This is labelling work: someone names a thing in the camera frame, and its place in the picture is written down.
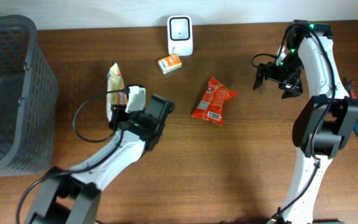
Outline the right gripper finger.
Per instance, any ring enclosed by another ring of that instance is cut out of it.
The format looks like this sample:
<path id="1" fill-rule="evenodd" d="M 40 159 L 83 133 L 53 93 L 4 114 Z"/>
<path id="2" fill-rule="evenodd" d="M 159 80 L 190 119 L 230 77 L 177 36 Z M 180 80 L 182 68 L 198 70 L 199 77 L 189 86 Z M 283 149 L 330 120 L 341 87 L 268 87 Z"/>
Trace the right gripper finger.
<path id="1" fill-rule="evenodd" d="M 257 73 L 256 73 L 256 78 L 255 78 L 254 86 L 253 86 L 253 90 L 258 89 L 260 86 L 263 85 L 264 75 L 265 75 L 264 70 L 261 69 L 261 68 L 258 68 L 258 69 L 257 69 Z"/>
<path id="2" fill-rule="evenodd" d="M 282 99 L 298 97 L 303 93 L 302 88 L 295 88 L 295 89 L 283 88 L 283 91 L 284 93 L 282 95 Z"/>

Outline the red snack bag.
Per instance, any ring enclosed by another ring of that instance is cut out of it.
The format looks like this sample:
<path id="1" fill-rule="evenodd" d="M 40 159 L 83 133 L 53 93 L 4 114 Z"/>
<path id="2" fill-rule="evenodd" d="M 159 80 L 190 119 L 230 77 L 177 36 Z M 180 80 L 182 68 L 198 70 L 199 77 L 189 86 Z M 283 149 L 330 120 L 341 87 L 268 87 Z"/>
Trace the red snack bag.
<path id="1" fill-rule="evenodd" d="M 237 96 L 237 92 L 228 89 L 220 81 L 211 77 L 208 80 L 206 91 L 191 117 L 222 125 L 223 106 L 226 101 L 235 96 Z"/>

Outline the orange snack packet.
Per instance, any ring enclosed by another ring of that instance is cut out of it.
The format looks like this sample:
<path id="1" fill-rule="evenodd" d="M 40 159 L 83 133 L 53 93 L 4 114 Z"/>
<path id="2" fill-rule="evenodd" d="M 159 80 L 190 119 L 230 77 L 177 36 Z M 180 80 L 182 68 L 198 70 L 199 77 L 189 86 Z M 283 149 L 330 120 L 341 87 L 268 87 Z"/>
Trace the orange snack packet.
<path id="1" fill-rule="evenodd" d="M 165 75 L 167 73 L 170 73 L 174 70 L 181 68 L 182 62 L 181 62 L 178 54 L 172 54 L 172 55 L 169 55 L 168 57 L 158 60 L 158 65 L 159 65 L 162 73 Z"/>

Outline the hex wrench set packet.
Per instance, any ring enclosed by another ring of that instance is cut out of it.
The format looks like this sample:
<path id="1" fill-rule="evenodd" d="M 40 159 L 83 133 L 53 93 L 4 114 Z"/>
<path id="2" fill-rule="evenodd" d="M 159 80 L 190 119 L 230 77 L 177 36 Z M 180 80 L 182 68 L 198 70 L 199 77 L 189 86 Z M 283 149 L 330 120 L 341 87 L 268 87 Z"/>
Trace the hex wrench set packet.
<path id="1" fill-rule="evenodd" d="M 350 80 L 344 85 L 344 88 L 347 90 L 350 98 L 357 100 L 357 96 L 354 91 L 354 84 L 354 80 Z"/>

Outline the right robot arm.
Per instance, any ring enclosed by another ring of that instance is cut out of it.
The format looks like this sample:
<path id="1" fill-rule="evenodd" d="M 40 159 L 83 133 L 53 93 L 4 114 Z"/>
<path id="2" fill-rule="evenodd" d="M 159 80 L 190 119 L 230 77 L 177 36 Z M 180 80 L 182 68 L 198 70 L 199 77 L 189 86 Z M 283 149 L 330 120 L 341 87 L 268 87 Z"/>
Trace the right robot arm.
<path id="1" fill-rule="evenodd" d="M 283 99 L 303 93 L 301 73 L 306 73 L 310 98 L 292 129 L 295 170 L 283 205 L 268 222 L 312 223 L 326 170 L 347 144 L 358 119 L 358 100 L 350 97 L 337 71 L 330 26 L 293 21 L 273 61 L 256 69 L 253 88 L 266 80 L 277 82 Z"/>

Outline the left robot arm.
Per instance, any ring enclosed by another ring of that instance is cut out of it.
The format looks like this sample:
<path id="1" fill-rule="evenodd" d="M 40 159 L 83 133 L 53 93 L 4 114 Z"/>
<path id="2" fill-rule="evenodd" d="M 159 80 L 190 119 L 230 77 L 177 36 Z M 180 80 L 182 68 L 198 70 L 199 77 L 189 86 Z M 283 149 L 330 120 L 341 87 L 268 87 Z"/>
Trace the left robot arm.
<path id="1" fill-rule="evenodd" d="M 102 191 L 129 165 L 152 151 L 162 138 L 167 116 L 174 102 L 157 94 L 149 104 L 141 99 L 140 110 L 114 106 L 114 137 L 97 153 L 68 170 L 51 168 L 30 185 L 16 209 L 20 222 L 26 196 L 39 186 L 25 223 L 96 223 Z"/>

